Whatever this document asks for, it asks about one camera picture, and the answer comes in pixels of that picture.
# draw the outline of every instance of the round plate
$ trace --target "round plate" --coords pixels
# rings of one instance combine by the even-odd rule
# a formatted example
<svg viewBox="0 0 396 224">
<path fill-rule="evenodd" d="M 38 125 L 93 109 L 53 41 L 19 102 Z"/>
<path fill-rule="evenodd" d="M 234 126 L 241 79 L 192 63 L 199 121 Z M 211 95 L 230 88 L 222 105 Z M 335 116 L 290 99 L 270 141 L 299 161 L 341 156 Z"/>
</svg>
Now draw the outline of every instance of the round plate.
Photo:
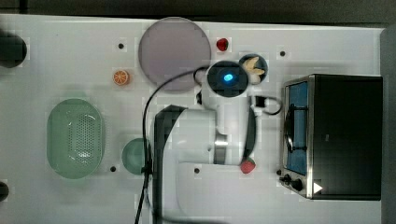
<svg viewBox="0 0 396 224">
<path fill-rule="evenodd" d="M 147 29 L 140 40 L 138 54 L 143 72 L 157 86 L 181 73 L 208 66 L 211 59 L 204 31 L 192 21 L 174 17 L 157 21 Z M 163 89 L 187 91 L 194 85 L 191 73 Z"/>
<path fill-rule="evenodd" d="M 58 175 L 79 179 L 99 166 L 104 154 L 104 125 L 90 103 L 65 100 L 49 114 L 47 159 Z"/>
</svg>

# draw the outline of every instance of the red object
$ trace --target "red object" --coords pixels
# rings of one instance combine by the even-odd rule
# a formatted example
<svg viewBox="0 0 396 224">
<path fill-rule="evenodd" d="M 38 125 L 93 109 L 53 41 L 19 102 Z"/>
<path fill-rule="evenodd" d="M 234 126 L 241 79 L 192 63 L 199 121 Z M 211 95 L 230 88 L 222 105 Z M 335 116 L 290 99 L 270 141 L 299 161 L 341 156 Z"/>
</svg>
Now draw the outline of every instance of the red object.
<svg viewBox="0 0 396 224">
<path fill-rule="evenodd" d="M 256 163 L 251 158 L 243 161 L 240 166 L 242 173 L 244 173 L 245 175 L 253 171 L 255 167 Z"/>
<path fill-rule="evenodd" d="M 220 51 L 226 51 L 228 48 L 228 40 L 226 38 L 222 38 L 218 40 L 218 43 L 216 43 L 216 46 Z"/>
</svg>

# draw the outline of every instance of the blue light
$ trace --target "blue light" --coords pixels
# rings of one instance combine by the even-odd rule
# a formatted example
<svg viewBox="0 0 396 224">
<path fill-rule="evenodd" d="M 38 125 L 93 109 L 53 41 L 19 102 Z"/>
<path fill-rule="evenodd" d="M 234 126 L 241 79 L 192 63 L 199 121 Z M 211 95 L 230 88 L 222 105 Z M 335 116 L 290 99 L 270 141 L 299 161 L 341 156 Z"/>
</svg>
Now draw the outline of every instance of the blue light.
<svg viewBox="0 0 396 224">
<path fill-rule="evenodd" d="M 231 80 L 233 80 L 233 75 L 227 74 L 227 75 L 224 76 L 224 81 L 229 82 Z"/>
</svg>

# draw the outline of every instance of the oven window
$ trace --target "oven window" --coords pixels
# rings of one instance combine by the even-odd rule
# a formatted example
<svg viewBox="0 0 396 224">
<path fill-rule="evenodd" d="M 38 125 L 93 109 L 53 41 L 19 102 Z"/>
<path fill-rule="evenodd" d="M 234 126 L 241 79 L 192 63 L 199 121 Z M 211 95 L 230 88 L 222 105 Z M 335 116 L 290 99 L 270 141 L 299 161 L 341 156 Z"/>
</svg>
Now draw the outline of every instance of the oven window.
<svg viewBox="0 0 396 224">
<path fill-rule="evenodd" d="M 308 84 L 302 82 L 289 86 L 291 123 L 294 126 L 291 150 L 288 150 L 286 167 L 300 175 L 306 175 L 306 124 L 308 113 Z"/>
</svg>

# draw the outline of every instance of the purple plate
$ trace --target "purple plate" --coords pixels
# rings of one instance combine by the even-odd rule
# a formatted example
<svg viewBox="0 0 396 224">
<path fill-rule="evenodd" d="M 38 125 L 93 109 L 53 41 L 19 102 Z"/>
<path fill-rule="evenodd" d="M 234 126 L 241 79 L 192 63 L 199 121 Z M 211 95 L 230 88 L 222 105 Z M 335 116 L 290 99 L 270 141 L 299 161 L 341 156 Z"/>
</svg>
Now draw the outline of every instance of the purple plate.
<svg viewBox="0 0 396 224">
<path fill-rule="evenodd" d="M 178 17 L 151 25 L 140 40 L 138 54 L 144 74 L 156 86 L 181 73 L 208 66 L 211 59 L 204 31 L 194 22 Z M 181 77 L 163 89 L 187 91 L 194 85 L 191 72 L 191 76 Z"/>
</svg>

